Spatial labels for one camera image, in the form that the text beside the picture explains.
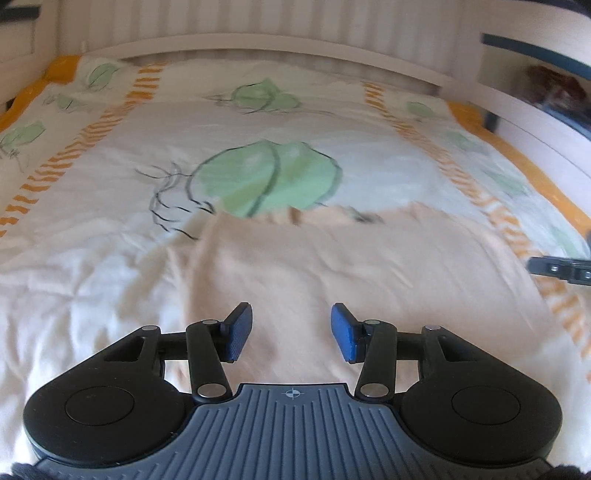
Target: orange border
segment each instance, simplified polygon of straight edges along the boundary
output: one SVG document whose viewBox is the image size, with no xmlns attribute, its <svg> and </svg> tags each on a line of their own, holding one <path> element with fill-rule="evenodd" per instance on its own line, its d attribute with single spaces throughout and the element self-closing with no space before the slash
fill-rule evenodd
<svg viewBox="0 0 591 480">
<path fill-rule="evenodd" d="M 160 73 L 164 69 L 164 65 L 163 63 L 155 63 L 148 67 L 151 69 L 151 72 Z M 55 76 L 52 77 L 52 67 L 54 66 L 56 66 L 56 62 L 47 70 L 46 77 L 55 78 Z M 139 69 L 138 75 L 143 74 L 146 68 Z M 65 79 L 63 65 L 57 65 L 57 70 L 60 75 L 58 81 Z M 48 80 L 39 80 L 39 82 L 49 83 Z M 22 216 L 28 214 L 32 205 L 38 202 L 41 192 L 49 190 L 55 182 L 59 181 L 64 176 L 66 170 L 72 167 L 84 152 L 105 138 L 137 106 L 151 100 L 159 84 L 160 77 L 158 76 L 142 84 L 142 88 L 146 88 L 146 90 L 137 90 L 137 87 L 134 87 L 136 89 L 130 91 L 125 96 L 122 104 L 111 106 L 105 110 L 96 122 L 92 122 L 90 125 L 82 128 L 72 143 L 66 145 L 63 150 L 47 159 L 46 163 L 34 171 L 34 175 L 29 175 L 26 183 L 20 186 L 17 195 L 12 198 L 10 204 L 6 207 L 4 211 L 5 216 L 0 216 L 0 226 L 5 227 L 0 230 L 0 237 L 6 235 L 12 225 L 16 225 Z M 19 105 L 24 105 L 26 100 L 30 102 L 34 98 L 31 95 L 32 93 L 25 92 Z"/>
<path fill-rule="evenodd" d="M 501 155 L 509 159 L 513 165 L 521 170 L 521 173 L 526 176 L 537 192 L 554 205 L 581 235 L 585 236 L 591 231 L 591 218 L 571 202 L 529 158 L 501 137 L 484 128 L 478 110 L 461 103 L 448 102 L 447 104 L 457 122 L 465 130 L 487 142 L 496 148 Z"/>
<path fill-rule="evenodd" d="M 47 85 L 50 83 L 70 83 L 74 80 L 79 60 L 79 55 L 63 55 L 52 61 L 43 77 L 18 92 L 12 106 L 0 115 L 0 132 L 16 122 Z"/>
<path fill-rule="evenodd" d="M 519 220 L 499 199 L 463 171 L 447 150 L 432 143 L 415 128 L 412 122 L 399 119 L 388 111 L 384 102 L 384 88 L 382 86 L 371 82 L 366 82 L 363 85 L 365 87 L 365 103 L 378 110 L 401 138 L 421 148 L 437 163 L 441 173 L 488 218 L 491 226 L 501 235 L 517 258 L 525 263 L 529 257 L 541 255 L 541 252 L 533 246 L 522 231 Z M 467 114 L 473 118 L 473 112 L 467 111 Z M 532 279 L 554 317 L 569 333 L 573 343 L 580 351 L 581 358 L 590 357 L 591 330 L 586 323 L 586 312 L 576 292 L 568 290 L 565 286 L 566 282 L 557 278 L 534 275 Z M 587 373 L 587 380 L 591 382 L 591 372 Z"/>
</svg>

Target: black circular pad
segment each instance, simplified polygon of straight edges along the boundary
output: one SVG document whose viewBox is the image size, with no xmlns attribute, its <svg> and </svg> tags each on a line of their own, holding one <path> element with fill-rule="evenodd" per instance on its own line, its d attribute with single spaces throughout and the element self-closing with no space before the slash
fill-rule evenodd
<svg viewBox="0 0 591 480">
<path fill-rule="evenodd" d="M 519 413 L 515 396 L 496 387 L 464 388 L 453 396 L 452 406 L 463 419 L 481 425 L 500 425 Z"/>
<path fill-rule="evenodd" d="M 400 413 L 434 453 L 486 466 L 546 457 L 562 422 L 549 390 L 500 362 L 448 362 L 408 389 Z"/>
<path fill-rule="evenodd" d="M 66 413 L 82 425 L 108 425 L 126 417 L 134 407 L 133 396 L 117 387 L 90 387 L 73 394 Z"/>
<path fill-rule="evenodd" d="M 166 444 L 186 416 L 184 398 L 139 363 L 81 364 L 37 390 L 23 421 L 38 455 L 104 467 Z"/>
</svg>

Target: white bed frame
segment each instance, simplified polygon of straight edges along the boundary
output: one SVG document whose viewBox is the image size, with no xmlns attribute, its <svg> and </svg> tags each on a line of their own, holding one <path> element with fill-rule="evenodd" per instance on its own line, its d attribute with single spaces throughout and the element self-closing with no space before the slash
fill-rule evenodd
<svg viewBox="0 0 591 480">
<path fill-rule="evenodd" d="M 522 0 L 43 2 L 31 52 L 0 63 L 0 102 L 39 77 L 56 53 L 133 59 L 171 52 L 182 58 L 178 52 L 195 51 L 216 51 L 218 57 L 242 51 L 240 56 L 248 57 L 257 51 L 259 57 L 266 52 L 273 59 L 386 83 L 403 75 L 430 84 L 443 98 L 472 102 L 504 119 L 498 133 L 527 150 L 591 215 L 591 142 L 478 82 L 482 33 L 591 65 L 591 20 L 581 14 Z"/>
</svg>

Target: green leaf print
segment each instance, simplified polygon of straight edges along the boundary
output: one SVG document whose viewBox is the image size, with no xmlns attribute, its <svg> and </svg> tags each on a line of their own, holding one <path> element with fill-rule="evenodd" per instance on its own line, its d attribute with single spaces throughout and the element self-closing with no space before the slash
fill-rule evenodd
<svg viewBox="0 0 591 480">
<path fill-rule="evenodd" d="M 495 181 L 503 192 L 509 195 L 528 195 L 530 193 L 527 185 L 517 179 L 492 171 L 485 171 L 485 173 Z"/>
<path fill-rule="evenodd" d="M 26 125 L 25 127 L 15 128 L 11 132 L 4 135 L 3 139 L 0 140 L 0 147 L 2 147 L 3 150 L 11 150 L 14 147 L 31 143 L 44 131 L 45 127 L 40 121 Z"/>
<path fill-rule="evenodd" d="M 64 112 L 71 112 L 83 105 L 75 98 L 64 95 L 63 93 L 58 93 L 57 95 L 50 95 L 45 100 L 43 100 L 43 105 L 49 105 L 53 102 L 56 103 L 59 110 L 62 110 Z"/>
<path fill-rule="evenodd" d="M 61 93 L 57 96 L 56 103 L 57 107 L 64 111 L 74 110 L 82 105 L 75 98 L 68 97 L 67 95 L 63 95 Z"/>
<path fill-rule="evenodd" d="M 224 210 L 239 216 L 294 207 L 300 210 L 331 196 L 342 172 L 332 158 L 302 142 L 261 140 L 206 160 L 192 175 Z"/>
<path fill-rule="evenodd" d="M 407 110 L 413 115 L 420 116 L 422 118 L 433 118 L 435 112 L 431 110 L 427 105 L 420 102 L 407 102 Z"/>
<path fill-rule="evenodd" d="M 232 93 L 231 100 L 237 107 L 254 111 L 285 111 L 300 105 L 294 95 L 280 91 L 269 79 L 238 87 Z"/>
<path fill-rule="evenodd" d="M 446 140 L 448 140 L 449 143 L 452 143 L 460 150 L 465 152 L 484 153 L 484 150 L 479 143 L 469 139 L 460 132 L 447 131 L 443 134 L 443 136 Z"/>
<path fill-rule="evenodd" d="M 552 231 L 552 236 L 556 239 L 556 242 L 562 247 L 562 250 L 564 250 L 567 257 L 583 257 L 583 253 L 575 246 L 575 244 L 569 238 L 568 234 L 564 233 L 562 230 L 556 228 L 555 226 L 550 227 L 550 231 Z"/>
<path fill-rule="evenodd" d="M 90 75 L 88 75 L 88 88 L 93 90 L 101 90 L 105 88 L 117 70 L 119 70 L 119 67 L 113 63 L 99 65 L 92 70 Z"/>
</svg>

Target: crosshair symbol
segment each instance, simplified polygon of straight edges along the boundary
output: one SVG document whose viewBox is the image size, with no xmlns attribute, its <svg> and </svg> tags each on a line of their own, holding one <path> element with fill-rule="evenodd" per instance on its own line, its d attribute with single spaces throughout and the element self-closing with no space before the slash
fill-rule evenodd
<svg viewBox="0 0 591 480">
<path fill-rule="evenodd" d="M 284 393 L 284 395 L 293 400 L 294 398 L 303 395 L 303 393 L 299 390 L 296 390 L 295 388 L 290 388 L 287 392 Z"/>
</svg>

